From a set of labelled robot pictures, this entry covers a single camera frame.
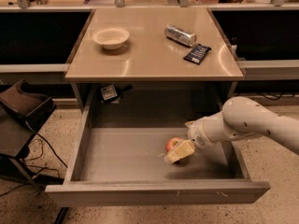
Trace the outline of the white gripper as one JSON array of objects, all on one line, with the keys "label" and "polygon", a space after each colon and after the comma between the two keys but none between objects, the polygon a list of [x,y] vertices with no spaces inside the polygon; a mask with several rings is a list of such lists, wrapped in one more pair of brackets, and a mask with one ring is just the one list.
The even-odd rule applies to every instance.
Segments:
[{"label": "white gripper", "polygon": [[169,152],[166,151],[164,157],[166,163],[173,164],[176,161],[180,161],[192,155],[195,151],[195,147],[207,148],[214,146],[214,143],[208,139],[205,133],[204,122],[204,119],[185,122],[185,126],[188,128],[187,136],[189,140],[182,139],[182,141],[176,144]]}]

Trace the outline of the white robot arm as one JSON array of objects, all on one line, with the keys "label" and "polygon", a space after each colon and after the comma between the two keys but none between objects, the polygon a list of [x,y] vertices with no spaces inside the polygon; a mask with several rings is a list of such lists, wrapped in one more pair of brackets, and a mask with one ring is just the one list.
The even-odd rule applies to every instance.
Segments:
[{"label": "white robot arm", "polygon": [[187,139],[172,138],[166,145],[168,164],[191,156],[195,149],[213,147],[256,134],[274,140],[293,153],[299,153],[299,120],[280,116],[246,97],[233,97],[212,116],[185,123]]}]

